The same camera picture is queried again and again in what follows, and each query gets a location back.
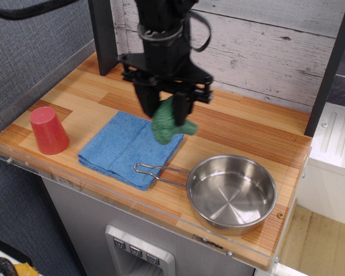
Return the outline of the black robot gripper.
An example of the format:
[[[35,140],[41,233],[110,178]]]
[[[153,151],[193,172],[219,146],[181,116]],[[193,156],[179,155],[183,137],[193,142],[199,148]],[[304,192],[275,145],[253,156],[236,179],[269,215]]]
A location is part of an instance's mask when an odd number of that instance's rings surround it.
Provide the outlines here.
[[[124,66],[123,78],[134,84],[141,108],[149,118],[160,106],[160,92],[173,94],[175,124],[183,126],[194,101],[208,103],[212,98],[213,77],[190,59],[191,51],[204,51],[210,38],[193,48],[189,24],[160,30],[139,24],[137,31],[144,52],[118,56]]]

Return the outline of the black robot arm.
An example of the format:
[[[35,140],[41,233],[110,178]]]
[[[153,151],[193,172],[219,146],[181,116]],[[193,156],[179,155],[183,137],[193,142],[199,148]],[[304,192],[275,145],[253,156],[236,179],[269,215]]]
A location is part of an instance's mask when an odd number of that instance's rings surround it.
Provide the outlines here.
[[[132,82],[143,112],[153,117],[161,106],[160,92],[172,94],[175,124],[182,126],[195,101],[210,102],[213,77],[190,59],[190,20],[210,24],[192,11],[195,1],[137,1],[137,31],[143,41],[142,53],[119,55],[124,65],[123,78]]]

